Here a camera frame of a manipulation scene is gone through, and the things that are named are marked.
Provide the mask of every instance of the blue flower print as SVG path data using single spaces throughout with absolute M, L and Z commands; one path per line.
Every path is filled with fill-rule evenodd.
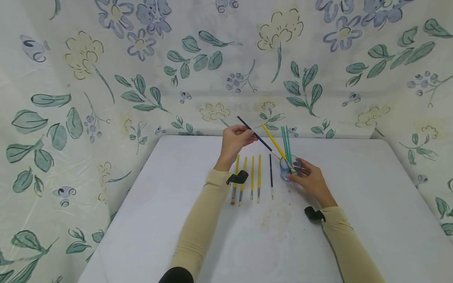
M 111 28 L 118 38 L 124 38 L 123 29 L 134 29 L 133 24 L 126 17 L 134 11 L 133 4 L 118 4 L 118 0 L 94 0 L 94 2 L 102 11 L 99 13 L 99 23 L 103 28 Z
M 171 9 L 166 0 L 144 0 L 144 4 L 137 6 L 136 16 L 142 24 L 147 25 L 146 31 L 154 35 L 164 36 L 162 32 L 169 33 L 170 25 L 165 21 Z
M 324 22 L 333 22 L 341 9 L 343 14 L 350 14 L 354 10 L 354 0 L 317 0 L 316 10 L 324 11 Z
M 331 43 L 330 52 L 335 52 L 340 45 L 342 50 L 347 50 L 352 46 L 352 40 L 362 36 L 362 31 L 353 29 L 360 22 L 360 16 L 354 17 L 351 21 L 347 21 L 345 16 L 341 16 L 337 20 L 337 31 L 328 33 L 324 36 L 325 43 Z
M 365 27 L 373 21 L 375 28 L 382 28 L 386 21 L 396 23 L 403 18 L 403 10 L 401 8 L 412 1 L 414 0 L 365 0 L 363 10 L 368 14 L 363 17 L 361 25 Z M 394 2 L 397 2 L 397 4 L 386 10 Z
M 145 60 L 145 55 L 154 55 L 152 46 L 156 44 L 156 40 L 154 38 L 146 39 L 145 29 L 139 29 L 137 34 L 128 32 L 127 39 L 132 43 L 132 45 L 127 48 L 127 53 L 130 56 L 137 55 L 140 61 L 143 62 Z

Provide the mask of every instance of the paintbrush handle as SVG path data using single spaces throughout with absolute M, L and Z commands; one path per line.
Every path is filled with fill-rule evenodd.
M 241 121 L 241 122 L 244 124 L 244 126 L 245 126 L 247 129 L 251 130 L 251 128 L 249 127 L 249 125 L 247 125 L 247 123 L 246 123 L 243 119 L 241 119 L 241 117 L 238 116 L 237 118 L 239 119 L 239 121 Z M 260 140 L 260 142 L 261 142 L 262 144 L 264 144 L 265 147 L 267 147 L 268 150 L 272 151 L 272 149 L 270 148 L 270 146 L 268 146 L 267 143 L 266 143 L 265 141 L 263 141 L 263 139 L 262 139 L 259 135 L 257 135 L 256 133 L 254 133 L 254 135 L 255 135 L 255 137 L 257 137 L 257 139 Z

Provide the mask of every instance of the wrinkled fabric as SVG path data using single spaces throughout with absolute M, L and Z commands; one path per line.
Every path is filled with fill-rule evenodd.
M 386 140 L 452 238 L 452 8 L 5 2 L 1 280 L 75 282 L 158 139 L 238 115 L 261 135 Z

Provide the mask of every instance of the person's right hand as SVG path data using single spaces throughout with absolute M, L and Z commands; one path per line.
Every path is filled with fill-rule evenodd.
M 299 159 L 302 161 L 303 168 L 297 175 L 288 174 L 286 178 L 303 186 L 310 195 L 318 200 L 322 208 L 338 206 L 326 185 L 321 169 L 302 158 Z

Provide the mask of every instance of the white table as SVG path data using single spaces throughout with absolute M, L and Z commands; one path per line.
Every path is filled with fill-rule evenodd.
M 221 141 L 221 137 L 162 137 L 79 282 L 158 282 Z M 322 168 L 332 194 L 386 282 L 453 280 L 453 246 L 386 142 L 291 139 L 291 149 Z M 259 153 L 262 180 L 257 204 Z M 242 206 L 237 200 L 230 206 L 230 197 L 224 204 L 198 282 L 341 282 L 320 224 L 304 215 L 305 207 L 316 204 L 280 179 L 275 158 L 271 200 L 269 152 L 259 142 L 244 148 L 240 168 L 248 156 L 250 172 L 252 155 L 253 203 L 249 176 Z

